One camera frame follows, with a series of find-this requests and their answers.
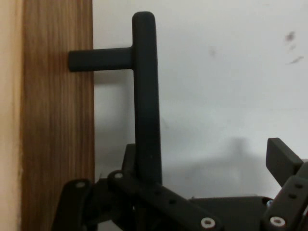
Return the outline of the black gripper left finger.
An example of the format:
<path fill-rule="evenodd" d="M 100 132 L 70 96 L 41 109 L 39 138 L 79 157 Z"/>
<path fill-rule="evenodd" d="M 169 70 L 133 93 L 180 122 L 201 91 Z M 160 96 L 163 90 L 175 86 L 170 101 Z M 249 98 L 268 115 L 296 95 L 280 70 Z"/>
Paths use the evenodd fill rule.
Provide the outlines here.
<path fill-rule="evenodd" d="M 96 183 L 69 181 L 60 195 L 54 231 L 95 231 L 111 221 L 123 231 L 220 231 L 222 222 L 205 209 L 135 174 L 135 146 L 126 147 L 122 168 Z"/>

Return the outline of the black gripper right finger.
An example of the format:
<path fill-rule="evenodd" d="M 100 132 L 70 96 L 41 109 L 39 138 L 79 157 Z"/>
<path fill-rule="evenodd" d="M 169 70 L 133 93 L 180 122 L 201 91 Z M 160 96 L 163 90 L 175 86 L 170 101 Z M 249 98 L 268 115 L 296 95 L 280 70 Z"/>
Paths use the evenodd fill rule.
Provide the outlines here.
<path fill-rule="evenodd" d="M 265 231 L 308 229 L 308 163 L 281 139 L 267 141 L 266 167 L 282 187 L 262 216 Z"/>

